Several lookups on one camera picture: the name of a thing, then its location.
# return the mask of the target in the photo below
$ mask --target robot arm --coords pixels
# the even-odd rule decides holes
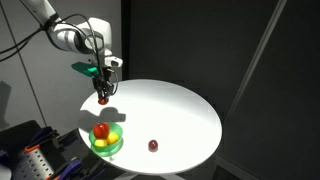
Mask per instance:
[[[97,67],[97,73],[93,74],[93,85],[98,93],[98,102],[106,104],[110,95],[113,95],[114,88],[109,81],[111,67],[121,67],[123,63],[121,59],[112,56],[110,24],[97,18],[90,18],[78,25],[68,24],[58,16],[47,0],[20,1],[41,24],[56,48],[93,54],[92,63]]]

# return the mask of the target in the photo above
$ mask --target black wall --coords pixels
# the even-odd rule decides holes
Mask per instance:
[[[276,3],[131,0],[129,78],[189,88],[223,121]],[[287,2],[223,127],[217,154],[260,179],[320,179],[318,7]]]

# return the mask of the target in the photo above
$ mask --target equipment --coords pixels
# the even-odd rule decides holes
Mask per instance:
[[[106,104],[109,101],[109,97],[115,94],[117,90],[117,86],[115,87],[109,81],[111,73],[115,73],[112,67],[121,67],[123,64],[121,59],[112,56],[110,24],[97,18],[87,19],[81,14],[74,14],[61,19],[47,0],[20,1],[39,22],[41,26],[40,30],[46,32],[53,46],[64,51],[93,55],[93,59],[91,60],[93,66],[88,69],[88,72],[92,77],[93,86],[98,93],[99,104]],[[65,22],[74,16],[84,18],[85,22],[78,25]],[[40,30],[18,43],[15,47],[24,43],[18,48],[18,51]],[[11,47],[1,53],[12,50],[15,47]]]

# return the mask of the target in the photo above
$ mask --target table surface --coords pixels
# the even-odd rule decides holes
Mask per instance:
[[[97,118],[79,121],[79,132],[88,147],[88,132],[99,122],[116,122],[123,128],[123,146],[103,159],[138,174],[175,174],[207,160],[220,143],[220,119],[211,105],[196,93],[163,81],[119,82],[107,105],[93,93],[80,111]],[[157,152],[148,150],[155,139]]]

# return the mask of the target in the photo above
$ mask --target green bowl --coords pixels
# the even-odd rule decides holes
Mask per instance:
[[[119,139],[117,142],[107,145],[106,147],[98,147],[94,145],[94,142],[96,141],[96,137],[93,134],[93,130],[90,131],[89,133],[89,140],[91,143],[91,149],[97,153],[100,156],[110,156],[112,154],[117,153],[120,148],[122,147],[122,128],[121,126],[119,126],[118,124],[114,123],[114,122],[107,122],[109,124],[110,127],[110,132],[115,132],[118,134]]]

